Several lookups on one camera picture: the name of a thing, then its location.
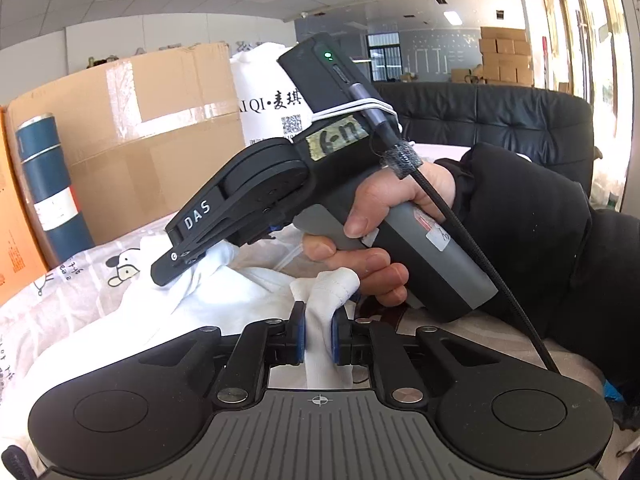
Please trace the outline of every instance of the bag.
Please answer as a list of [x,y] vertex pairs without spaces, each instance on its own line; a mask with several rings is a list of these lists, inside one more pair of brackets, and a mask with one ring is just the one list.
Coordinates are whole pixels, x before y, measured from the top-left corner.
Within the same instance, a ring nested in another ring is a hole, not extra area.
[[231,58],[247,146],[271,137],[291,139],[311,126],[311,109],[278,64],[287,50],[284,45],[263,43]]

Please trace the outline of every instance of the screw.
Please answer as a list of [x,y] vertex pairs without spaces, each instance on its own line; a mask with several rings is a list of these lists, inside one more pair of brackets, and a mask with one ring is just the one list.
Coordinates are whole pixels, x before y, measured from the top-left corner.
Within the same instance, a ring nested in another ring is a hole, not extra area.
[[237,404],[246,400],[249,394],[242,388],[223,388],[218,392],[218,400],[227,404]]
[[413,404],[414,402],[420,402],[424,397],[420,390],[415,388],[398,388],[394,390],[391,396],[398,402],[403,404]]

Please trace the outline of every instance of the black leather sofa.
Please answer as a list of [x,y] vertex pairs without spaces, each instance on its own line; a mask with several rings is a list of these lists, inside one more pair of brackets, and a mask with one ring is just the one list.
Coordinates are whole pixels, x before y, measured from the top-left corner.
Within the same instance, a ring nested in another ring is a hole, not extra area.
[[460,83],[375,83],[409,140],[487,142],[579,182],[593,174],[593,120],[583,99],[534,88]]

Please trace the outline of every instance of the hand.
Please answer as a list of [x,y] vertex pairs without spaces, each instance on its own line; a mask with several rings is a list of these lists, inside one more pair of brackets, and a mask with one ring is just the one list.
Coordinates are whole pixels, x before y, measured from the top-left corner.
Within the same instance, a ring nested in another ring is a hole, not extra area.
[[[456,182],[446,168],[425,162],[420,172],[449,206],[456,195]],[[356,191],[351,212],[344,225],[349,238],[361,238],[380,225],[389,209],[402,202],[415,202],[437,222],[444,216],[410,176],[398,180],[389,168],[374,173]],[[306,256],[324,262],[329,269],[353,269],[360,277],[360,291],[375,296],[385,306],[396,306],[406,300],[409,271],[401,263],[391,263],[388,253],[380,248],[360,251],[337,251],[329,238],[306,235],[303,238]]]

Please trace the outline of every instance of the black sleeve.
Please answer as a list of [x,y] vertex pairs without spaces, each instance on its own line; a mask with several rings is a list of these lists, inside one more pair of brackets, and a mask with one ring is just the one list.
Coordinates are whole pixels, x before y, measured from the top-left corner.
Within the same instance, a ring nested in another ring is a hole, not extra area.
[[[456,180],[454,212],[541,335],[637,395],[640,221],[592,210],[579,184],[488,144],[437,163]],[[516,324],[500,294],[486,310]]]

